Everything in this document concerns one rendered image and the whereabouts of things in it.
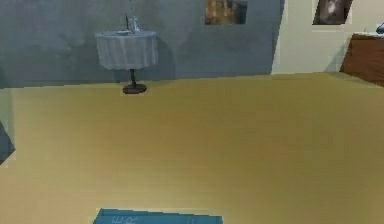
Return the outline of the dark grey angular object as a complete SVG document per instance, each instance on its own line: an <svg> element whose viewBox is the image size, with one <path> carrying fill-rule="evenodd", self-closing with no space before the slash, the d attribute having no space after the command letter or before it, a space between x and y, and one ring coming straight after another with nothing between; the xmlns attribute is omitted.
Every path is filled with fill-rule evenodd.
<svg viewBox="0 0 384 224"><path fill-rule="evenodd" d="M2 165L15 151L16 148L12 141L12 135L0 121L0 165Z"/></svg>

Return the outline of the brown framed wall picture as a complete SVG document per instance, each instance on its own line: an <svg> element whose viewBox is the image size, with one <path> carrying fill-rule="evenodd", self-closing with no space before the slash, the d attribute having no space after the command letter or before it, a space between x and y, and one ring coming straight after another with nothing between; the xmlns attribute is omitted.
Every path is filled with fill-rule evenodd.
<svg viewBox="0 0 384 224"><path fill-rule="evenodd" d="M206 25L245 24L248 0L206 0Z"/></svg>

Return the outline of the brown wooden cabinet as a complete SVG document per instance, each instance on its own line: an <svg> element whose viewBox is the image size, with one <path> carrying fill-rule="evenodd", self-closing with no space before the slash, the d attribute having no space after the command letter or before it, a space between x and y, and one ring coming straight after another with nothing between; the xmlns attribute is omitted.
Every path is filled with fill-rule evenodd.
<svg viewBox="0 0 384 224"><path fill-rule="evenodd" d="M353 33L340 71L384 87L384 35Z"/></svg>

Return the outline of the dark framed wall picture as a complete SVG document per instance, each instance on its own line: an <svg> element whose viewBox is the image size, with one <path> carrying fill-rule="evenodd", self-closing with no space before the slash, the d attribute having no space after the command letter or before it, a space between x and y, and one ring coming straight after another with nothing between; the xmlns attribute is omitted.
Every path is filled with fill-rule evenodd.
<svg viewBox="0 0 384 224"><path fill-rule="evenodd" d="M313 25L346 23L353 0L318 0Z"/></svg>

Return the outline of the blue book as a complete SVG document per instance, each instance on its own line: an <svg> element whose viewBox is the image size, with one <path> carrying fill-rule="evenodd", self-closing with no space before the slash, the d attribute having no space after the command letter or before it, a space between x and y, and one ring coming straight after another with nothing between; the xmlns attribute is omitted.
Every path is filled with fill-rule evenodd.
<svg viewBox="0 0 384 224"><path fill-rule="evenodd" d="M224 224L221 216L101 209L92 224Z"/></svg>

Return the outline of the round table with white cloth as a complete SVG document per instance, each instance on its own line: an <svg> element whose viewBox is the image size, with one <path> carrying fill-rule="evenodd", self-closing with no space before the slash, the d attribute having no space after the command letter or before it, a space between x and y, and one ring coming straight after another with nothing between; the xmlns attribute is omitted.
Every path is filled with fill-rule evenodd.
<svg viewBox="0 0 384 224"><path fill-rule="evenodd" d="M157 34L154 31L140 31L129 35L118 35L117 31L95 34L99 62L107 70L128 70L131 83L124 86L125 94L140 94L147 90L135 78L137 70L158 63Z"/></svg>

